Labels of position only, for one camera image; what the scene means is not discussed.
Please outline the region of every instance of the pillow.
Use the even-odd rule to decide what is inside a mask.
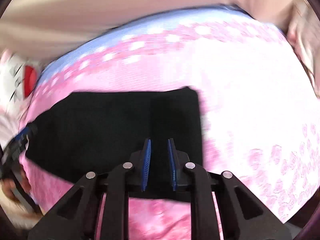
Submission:
[[[287,29],[294,0],[12,0],[0,20],[0,48],[51,60],[106,30],[178,8],[236,4]]]
[[[19,122],[14,120],[4,110],[0,109],[0,144],[4,149],[9,141],[18,133]]]
[[[0,59],[0,108],[19,119],[28,108],[42,65],[6,50]]]

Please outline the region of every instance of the human hand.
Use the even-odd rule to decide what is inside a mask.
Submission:
[[[31,185],[28,181],[28,178],[27,178],[26,173],[23,169],[23,166],[20,165],[20,168],[21,168],[20,174],[22,176],[22,182],[20,182],[21,187],[23,188],[23,190],[26,193],[29,193],[31,190]],[[15,195],[12,192],[12,189],[14,189],[15,187],[16,187],[16,185],[12,179],[1,180],[1,188],[2,188],[4,195],[12,201],[19,202],[19,200],[15,197]]]

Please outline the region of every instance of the light blue fabric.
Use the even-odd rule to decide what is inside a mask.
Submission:
[[[60,57],[56,61],[50,63],[42,73],[39,84],[51,78],[55,73],[61,71],[64,67],[73,64],[81,55],[92,54],[99,47],[106,48],[115,46],[121,41],[125,35],[141,35],[147,34],[150,28],[163,28],[165,30],[175,29],[181,21],[192,20],[197,23],[203,23],[210,19],[213,21],[231,21],[234,16],[250,18],[243,12],[234,10],[233,7],[219,6],[214,8],[194,8],[175,10],[165,13],[159,13],[139,20],[135,20],[121,27],[113,29],[106,34],[87,42],[72,52]]]

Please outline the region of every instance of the pink floral fabric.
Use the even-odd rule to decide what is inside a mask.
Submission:
[[[309,80],[273,26],[252,19],[181,24],[126,36],[39,85],[31,121],[73,91],[198,91],[204,167],[233,172],[286,222],[320,183],[320,115]],[[33,195],[49,210],[71,184],[21,159]],[[190,239],[190,206],[129,201],[131,239]]]

